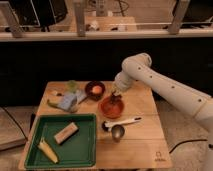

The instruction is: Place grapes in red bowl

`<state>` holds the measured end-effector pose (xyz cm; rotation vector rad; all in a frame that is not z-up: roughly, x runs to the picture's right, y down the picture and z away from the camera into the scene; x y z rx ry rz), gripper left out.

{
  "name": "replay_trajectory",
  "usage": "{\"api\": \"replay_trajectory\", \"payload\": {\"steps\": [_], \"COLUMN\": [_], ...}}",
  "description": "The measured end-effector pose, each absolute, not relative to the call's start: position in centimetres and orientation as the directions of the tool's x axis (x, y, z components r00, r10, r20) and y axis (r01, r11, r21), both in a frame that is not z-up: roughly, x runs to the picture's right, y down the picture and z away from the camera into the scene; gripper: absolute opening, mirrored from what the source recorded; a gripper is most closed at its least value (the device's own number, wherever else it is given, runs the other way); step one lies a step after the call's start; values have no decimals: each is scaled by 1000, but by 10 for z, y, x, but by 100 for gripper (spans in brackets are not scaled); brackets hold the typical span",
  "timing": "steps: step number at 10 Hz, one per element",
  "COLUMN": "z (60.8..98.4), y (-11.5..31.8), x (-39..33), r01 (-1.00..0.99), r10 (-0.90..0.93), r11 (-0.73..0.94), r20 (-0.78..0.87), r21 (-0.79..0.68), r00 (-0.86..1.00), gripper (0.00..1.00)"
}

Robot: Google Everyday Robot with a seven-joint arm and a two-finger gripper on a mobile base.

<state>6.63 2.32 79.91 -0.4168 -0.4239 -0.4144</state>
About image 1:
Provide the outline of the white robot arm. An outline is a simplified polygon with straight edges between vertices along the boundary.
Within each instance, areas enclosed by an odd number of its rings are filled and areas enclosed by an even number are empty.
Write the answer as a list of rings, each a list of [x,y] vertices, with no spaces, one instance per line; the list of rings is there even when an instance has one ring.
[[[152,59],[147,53],[125,58],[122,70],[114,79],[116,90],[127,91],[137,80],[179,111],[191,115],[209,132],[202,171],[213,171],[213,97],[152,70],[151,64]]]

